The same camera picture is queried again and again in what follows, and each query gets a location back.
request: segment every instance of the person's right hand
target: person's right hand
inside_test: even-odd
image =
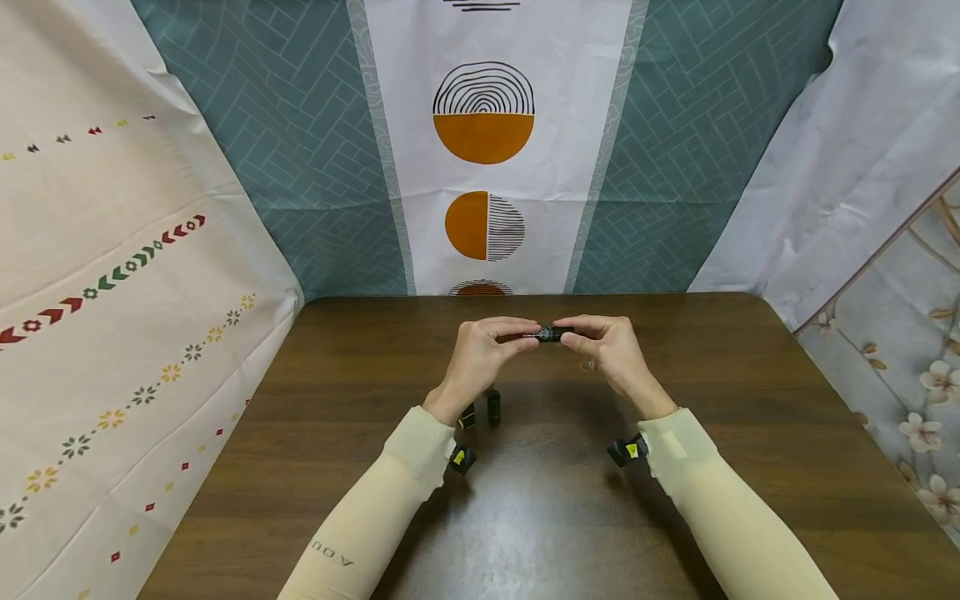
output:
[[[677,410],[677,405],[647,369],[630,319],[580,315],[559,319],[553,324],[573,327],[576,333],[565,333],[560,343],[592,359],[594,366],[607,377],[610,387],[628,398],[643,420],[666,417]]]

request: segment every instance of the teal herringbone pattern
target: teal herringbone pattern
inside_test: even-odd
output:
[[[686,290],[820,61],[840,0],[650,0],[574,286]]]
[[[343,0],[133,0],[308,300],[405,295]]]

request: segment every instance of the brown table surface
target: brown table surface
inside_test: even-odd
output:
[[[300,315],[140,598],[273,598],[461,321],[626,315],[653,373],[841,598],[960,597],[960,555],[774,312],[743,294],[341,299]],[[415,516],[376,598],[723,597],[646,465],[631,407],[565,348],[498,379],[503,422]]]

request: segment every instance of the small black part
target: small black part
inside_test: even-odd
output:
[[[643,439],[642,434],[636,434],[633,436],[628,444],[636,444],[636,453],[639,454],[640,458],[644,458],[647,454],[650,453],[650,447],[647,446],[646,441]]]
[[[460,463],[457,464],[457,457],[461,452],[464,453],[464,456],[461,458]],[[457,444],[453,448],[453,453],[450,454],[450,460],[448,464],[450,465],[450,468],[457,471],[461,475],[466,475],[467,471],[470,470],[470,467],[473,467],[473,463],[475,462],[477,462],[477,455],[473,452],[473,450],[469,449],[469,447],[463,444]]]
[[[630,462],[630,453],[627,452],[627,443],[623,440],[615,440],[612,444],[607,446],[607,454],[610,454],[610,457],[620,468],[627,466],[627,463]]]
[[[477,424],[476,406],[473,404],[473,402],[470,403],[470,406],[464,409],[464,412],[460,415],[458,422],[460,422],[460,426],[464,428],[464,431],[467,431],[473,427],[473,425]]]
[[[537,338],[543,343],[557,343],[560,342],[560,336],[564,335],[567,332],[573,332],[573,327],[555,327],[553,325],[547,325],[546,327],[541,327],[540,331],[537,333],[532,333],[527,337]]]
[[[497,390],[487,390],[484,392],[487,397],[487,421],[491,427],[500,424],[500,393]]]
[[[630,450],[627,448],[630,444],[636,444],[636,458],[630,455]],[[647,447],[647,443],[644,442],[643,436],[640,434],[636,434],[628,442],[616,440],[607,446],[607,454],[610,454],[610,457],[620,468],[626,467],[631,461],[645,457],[649,452],[650,448]]]

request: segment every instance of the pink flower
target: pink flower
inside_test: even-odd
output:
[[[930,402],[960,402],[960,370],[955,371],[944,361],[933,361],[930,370],[921,373],[920,382],[927,389],[926,399]]]
[[[910,438],[910,447],[914,452],[921,454],[940,449],[940,436],[937,432],[941,428],[943,428],[941,423],[935,420],[924,420],[917,413],[910,413],[906,416],[906,421],[900,424],[900,432]]]
[[[943,477],[931,476],[930,489],[919,490],[917,495],[938,523],[960,525],[960,489],[948,488]]]

